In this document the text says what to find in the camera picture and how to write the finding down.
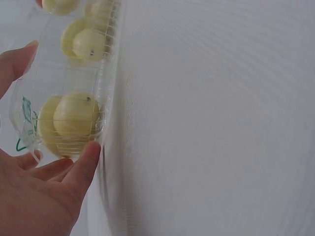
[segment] plastic clamshell package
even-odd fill
[[[41,10],[48,22],[32,64],[15,84],[10,120],[38,162],[37,149],[52,161],[76,160],[87,142],[105,142],[120,1],[80,0],[68,14]]]

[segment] finger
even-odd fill
[[[42,158],[42,153],[40,151],[35,150],[34,154],[39,160]],[[18,166],[25,171],[34,168],[38,165],[38,162],[30,152],[21,156],[16,156],[15,161],[18,164]]]
[[[37,3],[37,5],[39,5],[40,7],[43,7],[42,0],[36,0],[36,3]]]
[[[0,55],[0,98],[11,83],[20,78],[28,65],[32,63],[37,46],[37,41],[33,41],[24,48],[7,51]]]
[[[60,175],[51,178],[49,181],[55,181],[55,182],[61,182],[63,181],[64,177],[69,173],[69,171],[72,169],[73,165],[68,167],[64,172],[62,172]]]
[[[43,181],[50,180],[51,178],[61,174],[63,171],[69,168],[73,164],[70,159],[61,159],[54,161],[48,165],[29,170],[29,174]]]
[[[82,202],[93,180],[98,165],[100,145],[97,142],[87,144],[73,168],[64,177],[65,184]]]

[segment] fingernail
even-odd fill
[[[30,42],[28,45],[25,46],[25,48],[33,46],[33,45],[38,45],[38,41],[37,40],[33,40],[32,42]]]

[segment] yellow fruit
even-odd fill
[[[66,56],[77,58],[73,52],[73,40],[79,32],[89,27],[92,27],[92,24],[85,18],[82,18],[73,21],[65,28],[61,36],[61,50]]]
[[[54,126],[53,116],[55,110],[60,103],[63,96],[52,96],[42,107],[38,121],[37,130],[38,136],[42,143],[55,156],[62,158],[71,158],[73,155],[78,155],[82,152],[85,144],[94,139],[91,137],[84,137],[80,139],[65,139],[61,137]]]
[[[53,116],[62,96],[52,96],[42,107],[37,121],[38,135],[42,143],[56,156],[61,156],[57,148],[58,133]]]
[[[73,51],[80,59],[98,61],[103,58],[105,42],[102,33],[84,29],[73,39]]]
[[[99,107],[92,94],[75,91],[66,94],[56,107],[54,127],[66,138],[84,138],[95,130]]]
[[[53,15],[67,15],[78,6],[79,0],[43,0],[43,9]]]
[[[83,16],[92,19],[97,28],[106,32],[112,10],[113,4],[110,2],[88,3],[83,10]]]

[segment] hand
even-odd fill
[[[43,5],[42,5],[42,0],[35,0],[36,1],[36,3],[37,3],[37,5],[39,5],[40,7],[43,7]]]
[[[0,55],[0,98],[21,77],[37,42]],[[78,161],[61,159],[35,168],[30,153],[11,157],[0,149],[0,235],[68,236],[98,164],[100,145],[86,145]]]

